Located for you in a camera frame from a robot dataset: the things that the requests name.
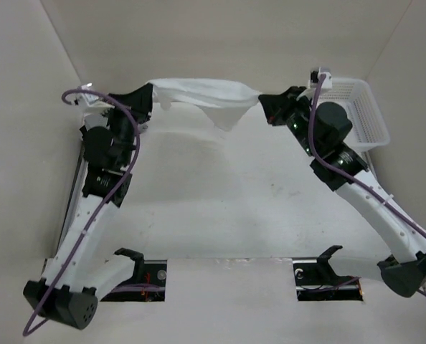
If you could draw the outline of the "white tank top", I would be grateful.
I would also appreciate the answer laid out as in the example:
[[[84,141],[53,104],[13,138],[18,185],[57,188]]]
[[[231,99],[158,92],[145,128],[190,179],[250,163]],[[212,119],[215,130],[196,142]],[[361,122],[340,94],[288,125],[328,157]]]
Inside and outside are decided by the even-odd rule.
[[[260,91],[237,81],[211,78],[159,78],[153,85],[153,101],[165,110],[174,102],[201,109],[213,124],[229,132],[252,107]]]

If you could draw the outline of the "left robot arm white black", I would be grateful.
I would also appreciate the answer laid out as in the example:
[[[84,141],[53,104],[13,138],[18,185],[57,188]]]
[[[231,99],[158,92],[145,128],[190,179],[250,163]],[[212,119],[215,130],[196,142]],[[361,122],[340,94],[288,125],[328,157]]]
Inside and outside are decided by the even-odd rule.
[[[66,104],[100,108],[104,125],[84,123],[80,132],[87,164],[74,219],[39,280],[25,284],[23,296],[33,309],[23,335],[51,320],[78,330],[86,328],[98,303],[121,282],[138,285],[144,278],[144,256],[118,249],[92,274],[87,266],[128,192],[140,146],[139,125],[153,110],[153,85],[147,82],[127,94],[104,94],[87,85],[66,90]]]

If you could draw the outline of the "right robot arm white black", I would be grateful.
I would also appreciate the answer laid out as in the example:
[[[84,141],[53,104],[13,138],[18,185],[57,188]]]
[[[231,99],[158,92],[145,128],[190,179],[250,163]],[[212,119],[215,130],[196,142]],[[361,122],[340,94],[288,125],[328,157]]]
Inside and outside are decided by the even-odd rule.
[[[391,254],[369,275],[402,297],[426,283],[426,230],[416,224],[379,184],[364,159],[344,140],[353,125],[335,102],[318,102],[305,87],[259,95],[268,124],[285,126],[312,157],[311,169],[328,188],[354,207]]]

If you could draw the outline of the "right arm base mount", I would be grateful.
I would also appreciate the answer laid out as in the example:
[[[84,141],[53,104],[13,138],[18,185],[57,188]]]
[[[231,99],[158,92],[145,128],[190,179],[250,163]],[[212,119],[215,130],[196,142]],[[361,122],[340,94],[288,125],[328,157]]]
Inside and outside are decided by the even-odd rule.
[[[292,259],[298,301],[363,301],[359,278],[337,275],[330,265],[329,260],[342,248],[341,245],[333,245],[317,257]]]

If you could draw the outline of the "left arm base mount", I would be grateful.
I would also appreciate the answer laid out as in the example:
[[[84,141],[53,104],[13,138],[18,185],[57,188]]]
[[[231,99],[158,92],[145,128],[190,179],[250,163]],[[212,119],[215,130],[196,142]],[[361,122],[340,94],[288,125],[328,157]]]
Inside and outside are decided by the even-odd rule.
[[[115,256],[127,257],[133,262],[133,273],[117,284],[102,302],[164,302],[168,262],[146,260],[140,252],[120,248]]]

